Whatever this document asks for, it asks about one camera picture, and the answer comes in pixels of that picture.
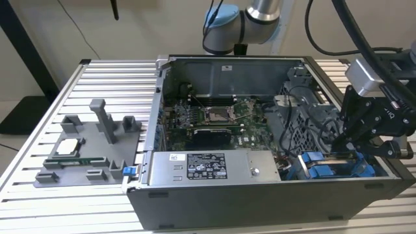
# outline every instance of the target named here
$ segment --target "white label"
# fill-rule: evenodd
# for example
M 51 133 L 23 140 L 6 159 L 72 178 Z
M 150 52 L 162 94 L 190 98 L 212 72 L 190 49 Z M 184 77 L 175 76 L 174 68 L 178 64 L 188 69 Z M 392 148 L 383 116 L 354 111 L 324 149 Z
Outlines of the white label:
M 186 161 L 187 155 L 186 154 L 171 154 L 170 160 L 171 161 Z
M 230 66 L 230 65 L 226 65 L 226 66 L 222 67 L 222 70 L 223 70 L 223 71 L 232 71 L 232 70 L 234 70 L 234 67 Z

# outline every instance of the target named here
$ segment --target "barcode sticker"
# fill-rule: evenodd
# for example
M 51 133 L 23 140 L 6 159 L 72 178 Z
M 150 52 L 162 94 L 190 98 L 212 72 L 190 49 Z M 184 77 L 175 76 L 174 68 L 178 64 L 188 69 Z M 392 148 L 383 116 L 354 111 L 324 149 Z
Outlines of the barcode sticker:
M 171 161 L 186 161 L 186 154 L 171 154 L 170 160 Z

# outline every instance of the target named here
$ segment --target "sticker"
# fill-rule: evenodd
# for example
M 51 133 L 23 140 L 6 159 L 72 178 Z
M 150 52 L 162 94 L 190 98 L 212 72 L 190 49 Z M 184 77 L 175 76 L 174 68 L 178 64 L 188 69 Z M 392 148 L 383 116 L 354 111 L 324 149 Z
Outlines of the sticker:
M 186 154 L 171 154 L 170 161 L 184 161 Z
M 222 71 L 232 71 L 234 67 L 230 65 L 222 66 Z
M 188 179 L 227 179 L 224 154 L 188 154 Z

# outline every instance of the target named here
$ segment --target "power supply label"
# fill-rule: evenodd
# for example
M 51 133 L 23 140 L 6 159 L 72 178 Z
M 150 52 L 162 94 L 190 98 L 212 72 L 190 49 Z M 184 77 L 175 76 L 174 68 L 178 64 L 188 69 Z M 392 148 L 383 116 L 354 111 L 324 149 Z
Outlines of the power supply label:
M 227 179 L 224 154 L 188 154 L 188 179 Z

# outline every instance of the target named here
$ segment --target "black stand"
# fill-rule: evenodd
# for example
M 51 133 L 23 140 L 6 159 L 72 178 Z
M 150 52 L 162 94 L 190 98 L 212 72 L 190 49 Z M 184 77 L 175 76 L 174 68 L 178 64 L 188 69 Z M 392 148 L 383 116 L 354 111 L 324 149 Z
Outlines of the black stand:
M 34 131 L 59 89 L 8 0 L 0 0 L 0 26 L 46 94 L 44 97 L 24 97 L 0 123 L 0 134 L 27 135 Z
M 234 45 L 234 55 L 247 55 L 248 44 L 235 44 Z

